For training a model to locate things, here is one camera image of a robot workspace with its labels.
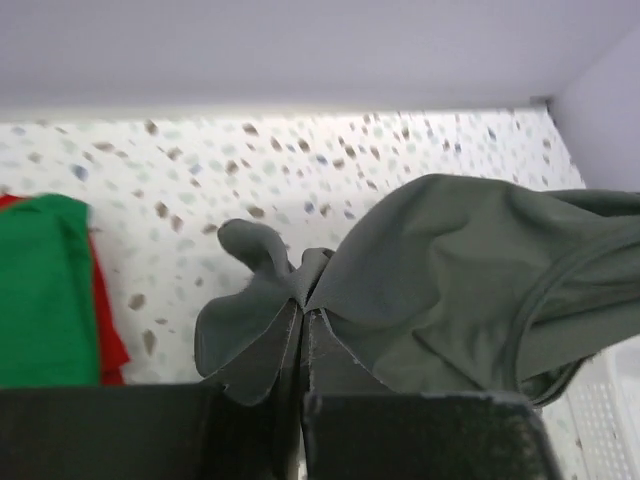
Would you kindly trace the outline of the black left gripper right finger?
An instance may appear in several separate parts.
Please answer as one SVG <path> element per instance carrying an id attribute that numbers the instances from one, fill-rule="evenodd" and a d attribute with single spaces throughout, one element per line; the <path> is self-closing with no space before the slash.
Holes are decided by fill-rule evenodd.
<path id="1" fill-rule="evenodd" d="M 302 430 L 311 479 L 559 479 L 539 415 L 504 392 L 395 393 L 305 315 Z"/>

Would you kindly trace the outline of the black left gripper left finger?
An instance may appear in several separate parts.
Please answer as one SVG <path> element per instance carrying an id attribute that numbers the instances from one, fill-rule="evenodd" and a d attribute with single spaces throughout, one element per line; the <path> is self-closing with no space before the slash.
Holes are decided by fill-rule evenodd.
<path id="1" fill-rule="evenodd" d="M 200 383 L 7 389 L 5 479 L 294 479 L 302 316 Z"/>

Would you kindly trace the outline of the grey t-shirt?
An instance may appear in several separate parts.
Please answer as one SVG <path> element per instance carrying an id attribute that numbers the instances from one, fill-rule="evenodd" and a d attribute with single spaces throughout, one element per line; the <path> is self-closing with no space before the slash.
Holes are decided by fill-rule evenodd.
<path id="1" fill-rule="evenodd" d="M 254 351 L 286 313 L 314 314 L 394 391 L 509 391 L 542 407 L 639 333 L 632 192 L 432 174 L 388 194 L 336 250 L 307 249 L 299 266 L 267 225 L 232 219 L 217 237 L 252 277 L 197 317 L 205 377 Z"/>

